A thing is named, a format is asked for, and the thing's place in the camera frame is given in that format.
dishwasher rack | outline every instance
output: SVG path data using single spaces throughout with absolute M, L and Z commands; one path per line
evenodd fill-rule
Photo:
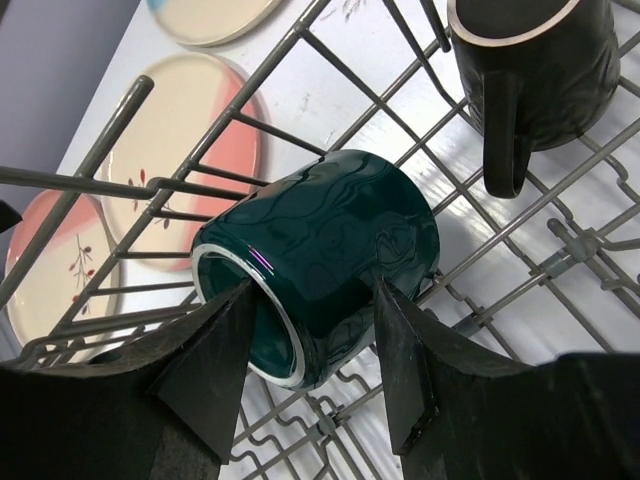
M 365 0 L 347 0 L 344 8 L 349 12 L 357 10 Z M 459 333 L 474 337 L 479 332 L 488 332 L 495 341 L 493 345 L 500 353 L 508 355 L 514 360 L 523 360 L 503 332 L 497 328 L 493 321 L 496 315 L 504 308 L 511 305 L 536 287 L 546 289 L 579 323 L 581 327 L 593 338 L 602 351 L 612 352 L 616 348 L 607 339 L 606 332 L 594 326 L 575 301 L 565 295 L 554 282 L 562 274 L 570 271 L 576 265 L 586 267 L 585 272 L 592 275 L 603 291 L 610 294 L 611 298 L 624 306 L 633 316 L 640 321 L 640 276 L 632 277 L 620 264 L 618 257 L 612 252 L 627 252 L 640 250 L 640 235 L 631 239 L 613 240 L 612 234 L 619 228 L 633 221 L 640 213 L 640 195 L 632 187 L 632 179 L 624 162 L 614 156 L 614 152 L 629 142 L 640 131 L 640 115 L 630 124 L 619 128 L 619 131 L 604 144 L 599 144 L 589 134 L 578 139 L 591 155 L 584 162 L 576 166 L 570 173 L 559 179 L 554 185 L 547 185 L 532 172 L 527 174 L 529 187 L 533 187 L 539 196 L 526 208 L 511 218 L 508 222 L 499 222 L 494 218 L 492 210 L 478 198 L 474 186 L 482 178 L 482 170 L 477 169 L 464 179 L 452 171 L 446 159 L 435 153 L 428 145 L 443 128 L 454 119 L 460 119 L 471 125 L 471 120 L 466 112 L 467 103 L 464 99 L 456 101 L 448 92 L 446 85 L 441 82 L 438 72 L 431 64 L 432 57 L 440 50 L 447 51 L 450 46 L 445 33 L 436 32 L 436 40 L 426 49 L 422 49 L 412 33 L 407 20 L 394 0 L 383 0 L 389 15 L 396 23 L 409 47 L 415 54 L 415 60 L 392 82 L 382 93 L 377 94 L 367 85 L 347 64 L 345 64 L 323 41 L 311 31 L 311 26 L 325 11 L 330 0 L 313 0 L 291 29 L 280 40 L 276 48 L 267 56 L 262 64 L 252 73 L 243 88 L 230 102 L 224 112 L 213 122 L 204 137 L 194 146 L 189 156 L 184 160 L 180 168 L 171 178 L 151 179 L 146 187 L 136 187 L 120 184 L 112 184 L 94 179 L 94 175 L 102 162 L 111 151 L 120 134 L 127 127 L 136 111 L 143 104 L 145 98 L 153 88 L 153 82 L 148 78 L 139 77 L 123 97 L 121 104 L 104 127 L 104 130 L 96 140 L 93 148 L 87 153 L 84 161 L 75 175 L 49 175 L 34 171 L 0 167 L 0 182 L 14 185 L 34 186 L 63 190 L 64 193 L 57 201 L 51 215 L 43 222 L 33 240 L 25 249 L 24 254 L 14 268 L 8 272 L 0 285 L 0 305 L 5 306 L 16 288 L 23 280 L 30 267 L 35 262 L 39 253 L 46 246 L 56 228 L 68 214 L 80 193 L 93 195 L 109 195 L 121 198 L 150 200 L 148 207 L 140 215 L 139 219 L 125 235 L 123 240 L 115 246 L 108 260 L 97 269 L 96 273 L 86 285 L 77 300 L 69 307 L 67 312 L 58 322 L 48 337 L 34 340 L 27 344 L 18 358 L 7 362 L 7 366 L 20 369 L 46 368 L 70 362 L 74 354 L 86 349 L 108 348 L 116 344 L 132 342 L 143 337 L 148 332 L 162 328 L 181 316 L 195 311 L 199 304 L 195 301 L 195 291 L 190 293 L 176 306 L 158 308 L 136 313 L 122 313 L 103 318 L 95 318 L 83 322 L 73 322 L 83 305 L 93 296 L 112 295 L 151 290 L 172 289 L 184 286 L 193 286 L 192 282 L 174 282 L 140 286 L 122 286 L 119 288 L 100 288 L 102 281 L 113 268 L 123 260 L 156 259 L 156 258 L 188 258 L 186 252 L 130 252 L 129 249 L 141 232 L 157 218 L 170 218 L 182 221 L 204 222 L 208 218 L 198 215 L 169 212 L 162 209 L 174 192 L 183 192 L 193 195 L 208 195 L 218 198 L 239 200 L 241 194 L 216 188 L 204 187 L 186 181 L 190 172 L 200 172 L 207 175 L 216 175 L 247 183 L 254 187 L 262 187 L 268 184 L 262 179 L 237 175 L 231 172 L 203 166 L 199 161 L 207 150 L 213 145 L 220 134 L 231 121 L 239 121 L 252 126 L 264 134 L 277 137 L 290 142 L 308 152 L 321 156 L 327 152 L 345 147 L 349 141 L 372 118 L 382 112 L 405 132 L 412 140 L 413 146 L 400 158 L 394 159 L 398 166 L 408 162 L 414 154 L 421 152 L 454 187 L 453 191 L 446 195 L 437 205 L 433 205 L 433 211 L 438 215 L 446 211 L 457 200 L 464 199 L 471 206 L 474 215 L 478 215 L 484 222 L 485 228 L 490 231 L 488 238 L 465 258 L 459 259 L 450 270 L 438 271 L 433 284 L 426 288 L 418 299 L 420 306 L 429 307 L 439 294 L 448 295 L 448 301 L 452 304 L 465 305 L 467 315 L 455 319 L 451 325 Z M 619 7 L 624 8 L 625 15 L 638 15 L 640 19 L 640 3 L 636 0 L 616 0 Z M 434 11 L 426 0 L 421 0 L 424 7 L 425 19 L 433 20 Z M 320 148 L 296 135 L 276 128 L 266 122 L 246 116 L 241 112 L 244 104 L 256 93 L 258 88 L 269 77 L 279 63 L 286 57 L 292 48 L 298 43 L 304 42 L 328 61 L 349 82 L 357 87 L 371 102 L 370 107 L 335 140 L 329 148 Z M 620 45 L 620 54 L 624 58 L 640 43 L 640 28 L 626 42 Z M 390 101 L 418 72 L 426 72 L 442 100 L 449 106 L 449 111 L 426 133 L 420 135 L 394 109 Z M 640 86 L 632 79 L 623 76 L 620 79 L 619 91 L 626 91 L 640 99 Z M 609 221 L 597 229 L 592 225 L 579 223 L 577 216 L 571 208 L 563 202 L 560 195 L 580 180 L 598 165 L 606 165 L 615 173 L 615 186 L 607 185 L 621 192 L 628 200 L 629 206 L 621 209 Z M 536 261 L 520 247 L 512 238 L 519 227 L 540 212 L 543 208 L 551 206 L 555 209 L 556 217 L 547 223 L 548 229 L 557 237 L 562 246 L 544 261 Z M 487 305 L 474 300 L 470 295 L 460 291 L 454 286 L 454 281 L 465 274 L 476 262 L 498 246 L 506 247 L 508 251 L 522 262 L 529 271 L 529 278 L 514 286 L 509 292 Z M 95 340 L 96 335 L 113 332 L 125 332 L 111 336 L 107 339 Z M 364 362 L 371 365 L 376 361 L 377 350 L 371 345 L 357 359 L 352 361 Z M 314 478 L 341 478 L 341 469 L 354 478 L 388 478 L 382 474 L 379 464 L 372 455 L 367 452 L 354 429 L 352 419 L 366 410 L 367 405 L 382 393 L 382 384 L 379 374 L 363 373 L 361 370 L 350 368 L 347 365 L 339 371 L 331 380 L 332 388 L 353 390 L 353 401 L 343 405 L 335 401 L 330 395 L 318 395 L 317 392 L 293 393 L 283 392 L 269 386 L 264 380 L 255 374 L 249 373 L 246 385 L 252 385 L 251 392 L 260 397 L 264 412 L 259 418 L 252 421 L 247 412 L 248 398 L 245 387 L 245 398 L 240 409 L 240 426 L 234 441 L 232 460 L 237 464 L 250 465 L 249 472 L 244 471 L 246 479 L 252 478 L 279 478 L 276 474 L 271 477 L 275 469 L 282 468 L 283 472 L 291 478 L 305 478 L 301 474 L 300 467 L 292 460 L 295 455 L 304 452 L 305 455 L 314 455 L 318 468 L 314 467 Z M 318 423 L 329 425 L 319 433 L 314 428 Z M 276 432 L 296 429 L 298 432 L 295 441 L 288 445 L 281 440 L 279 434 L 264 433 L 265 427 Z M 272 451 L 265 457 L 265 445 Z

mug rim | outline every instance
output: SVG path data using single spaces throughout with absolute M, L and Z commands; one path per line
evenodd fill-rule
M 193 275 L 193 283 L 196 288 L 196 292 L 198 293 L 198 297 L 204 299 L 205 296 L 202 291 L 202 287 L 200 285 L 200 277 L 198 276 L 198 265 L 200 264 L 200 259 L 203 255 L 213 253 L 219 258 L 223 258 L 224 260 L 230 261 L 239 268 L 241 268 L 247 275 L 254 280 L 258 286 L 262 289 L 264 293 L 269 297 L 269 300 L 273 303 L 278 315 L 280 316 L 280 320 L 284 324 L 287 334 L 289 335 L 289 341 L 293 345 L 293 349 L 295 352 L 295 360 L 294 360 L 294 371 L 293 373 L 286 377 L 274 377 L 273 375 L 269 375 L 264 370 L 256 367 L 251 360 L 249 360 L 249 368 L 253 370 L 256 374 L 264 378 L 265 380 L 283 388 L 292 388 L 300 385 L 304 380 L 304 375 L 306 372 L 306 359 L 304 356 L 304 349 L 302 347 L 302 341 L 300 340 L 300 336 L 298 331 L 293 325 L 291 318 L 287 314 L 284 306 L 273 292 L 273 290 L 267 285 L 263 275 L 253 266 L 250 262 L 240 258 L 238 255 L 233 253 L 232 251 L 221 247 L 219 245 L 203 243 L 198 245 L 193 249 L 193 253 L 191 254 L 191 272 Z
M 549 20 L 544 22 L 542 25 L 538 25 L 536 28 L 529 30 L 528 32 L 521 33 L 519 35 L 514 35 L 512 37 L 506 38 L 487 38 L 482 37 L 480 35 L 476 35 L 475 33 L 471 33 L 467 28 L 462 24 L 460 18 L 458 17 L 458 9 L 456 8 L 458 0 L 448 0 L 447 2 L 447 17 L 449 19 L 449 24 L 451 25 L 451 29 L 458 35 L 461 39 L 465 40 L 468 43 L 473 45 L 478 45 L 480 47 L 507 47 L 510 45 L 516 45 L 518 43 L 524 43 L 527 40 L 531 40 L 546 31 L 555 27 L 558 23 L 565 19 L 573 9 L 580 3 L 581 0 L 569 0 L 564 7 L 562 7 L 556 14 L 551 17 Z

teal ceramic mug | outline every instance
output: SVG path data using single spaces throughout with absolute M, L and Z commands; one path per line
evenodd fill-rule
M 344 150 L 209 221 L 191 259 L 203 302 L 245 278 L 260 286 L 250 366 L 306 390 L 373 342 L 375 278 L 415 298 L 439 251 L 433 214 L 413 182 L 376 155 Z

mug handle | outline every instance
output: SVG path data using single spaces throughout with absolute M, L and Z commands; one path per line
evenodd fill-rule
M 451 44 L 449 43 L 449 37 L 447 37 L 447 32 L 442 25 L 442 20 L 440 20 L 436 6 L 433 4 L 433 0 L 420 0 L 420 3 L 422 4 L 424 13 L 427 15 L 427 20 L 429 20 L 429 25 L 431 25 L 431 30 L 433 30 L 436 36 L 440 49 L 447 53 L 451 50 Z
M 516 135 L 520 79 L 508 72 L 482 77 L 484 97 L 484 185 L 489 195 L 515 198 L 524 185 L 533 145 Z

plate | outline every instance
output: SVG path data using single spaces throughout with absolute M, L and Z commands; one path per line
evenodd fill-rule
M 171 177 L 202 135 L 243 85 L 240 77 L 220 60 L 200 53 L 173 55 L 145 72 L 155 88 L 114 145 L 103 165 L 105 180 L 144 186 L 153 177 Z M 243 113 L 255 116 L 248 102 Z M 203 157 L 203 165 L 255 176 L 258 169 L 259 132 L 231 122 Z M 187 181 L 250 193 L 251 186 L 224 178 L 191 172 Z M 119 242 L 139 218 L 148 201 L 103 197 L 109 230 Z M 235 202 L 219 198 L 174 193 L 165 204 L 170 212 L 215 216 Z M 156 219 L 132 245 L 132 252 L 189 252 L 200 222 Z M 141 260 L 163 271 L 184 270 L 184 259 Z
M 5 267 L 7 273 L 60 195 L 60 192 L 47 190 L 29 204 L 23 221 L 16 226 L 11 237 Z M 23 346 L 51 332 L 110 255 L 112 245 L 99 203 L 88 195 L 80 195 L 7 304 L 9 321 Z M 116 267 L 101 286 L 117 287 L 119 280 L 120 272 Z M 115 295 L 92 297 L 74 321 L 112 315 L 116 305 Z
M 280 0 L 147 0 L 176 42 L 207 47 L 233 40 L 264 20 Z

